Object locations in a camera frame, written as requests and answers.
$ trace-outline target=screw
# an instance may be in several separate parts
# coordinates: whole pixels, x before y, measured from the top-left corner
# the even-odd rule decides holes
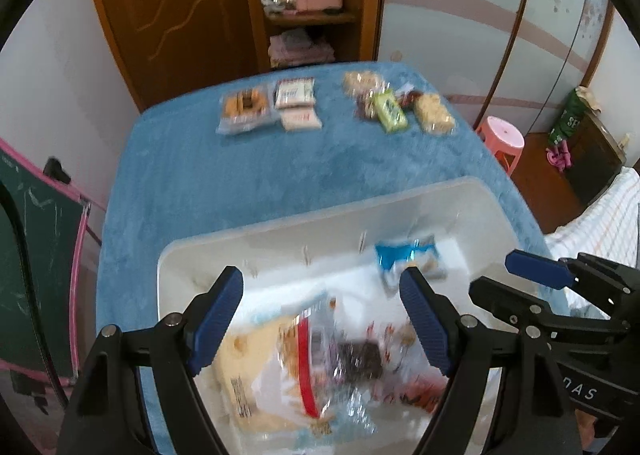
[[[115,325],[105,325],[104,327],[102,327],[100,334],[102,334],[105,338],[110,338],[116,333],[116,330],[117,329]]]
[[[168,327],[175,327],[178,323],[182,321],[182,314],[179,312],[172,312],[171,314],[167,314],[163,319],[162,323],[167,325]]]
[[[538,327],[534,327],[533,325],[529,325],[525,329],[525,332],[527,333],[527,336],[532,339],[537,339],[540,337],[540,329]]]
[[[478,320],[474,316],[471,316],[471,314],[464,314],[460,316],[460,323],[462,323],[464,327],[472,329],[478,325]]]

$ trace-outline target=folded cloth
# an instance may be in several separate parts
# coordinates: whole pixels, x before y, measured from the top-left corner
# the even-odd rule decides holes
[[[286,30],[280,34],[284,47],[288,51],[296,51],[302,49],[308,49],[314,44],[313,40],[309,37],[302,27],[297,29]]]
[[[269,57],[277,66],[297,66],[335,61],[334,49],[325,40],[318,40],[308,49],[287,49],[282,35],[271,36]]]

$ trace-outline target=pink frame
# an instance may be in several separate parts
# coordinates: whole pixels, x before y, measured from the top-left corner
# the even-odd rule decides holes
[[[73,202],[78,202],[82,204],[82,200],[89,200],[87,197],[84,197],[75,187],[67,186],[66,184],[57,182],[53,180],[42,171],[38,170],[38,168],[31,163],[24,155],[21,155],[14,148],[9,146],[7,142],[0,138],[0,149],[5,152],[9,157],[11,157],[15,162],[20,164],[25,170],[31,173],[34,177],[37,177],[45,184],[48,184],[54,190],[62,193],[64,196],[73,200]],[[69,343],[71,349],[71,366],[74,371],[74,374],[78,375],[78,370],[80,369],[80,359],[78,355],[78,323],[76,320],[76,310],[78,308],[78,278],[80,272],[80,257],[82,254],[82,244],[84,242],[84,234],[87,228],[87,221],[89,216],[89,205],[84,206],[84,210],[82,211],[82,217],[80,218],[80,225],[78,227],[78,237],[76,238],[76,246],[74,248],[74,257],[73,263],[71,265],[71,281],[69,285]],[[13,363],[9,363],[0,359],[0,369],[9,369],[15,372],[20,372],[32,379],[37,381],[47,382],[49,378],[47,374],[44,372],[32,371],[30,369],[24,369]],[[61,377],[60,383],[63,386],[68,386],[73,383],[67,377]]]

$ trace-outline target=wall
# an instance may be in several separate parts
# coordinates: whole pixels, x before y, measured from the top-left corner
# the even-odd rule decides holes
[[[513,30],[520,0],[385,0],[380,60],[401,56],[473,124]],[[580,83],[606,0],[527,0],[486,115],[546,131]]]
[[[640,48],[625,21],[616,12],[607,45],[591,90],[602,106],[600,119],[620,141],[626,132],[631,141],[626,149],[626,165],[633,166],[640,158]]]
[[[0,136],[38,167],[55,155],[106,206],[137,116],[93,0],[34,0],[0,51]]]

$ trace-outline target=blue gripper pad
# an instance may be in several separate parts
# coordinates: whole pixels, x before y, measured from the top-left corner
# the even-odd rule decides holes
[[[453,362],[447,333],[408,270],[400,276],[400,299],[429,363],[448,376]]]
[[[216,284],[222,283],[222,289]],[[190,315],[196,323],[197,329],[186,333],[186,343],[191,349],[191,356],[187,361],[187,368],[191,377],[198,375],[204,367],[208,367],[216,356],[222,343],[231,318],[242,299],[242,273],[235,267],[227,267],[207,294],[199,294],[191,302],[185,314],[193,306]]]
[[[571,287],[575,283],[566,264],[514,249],[504,258],[504,266],[512,275],[520,276],[552,289]]]

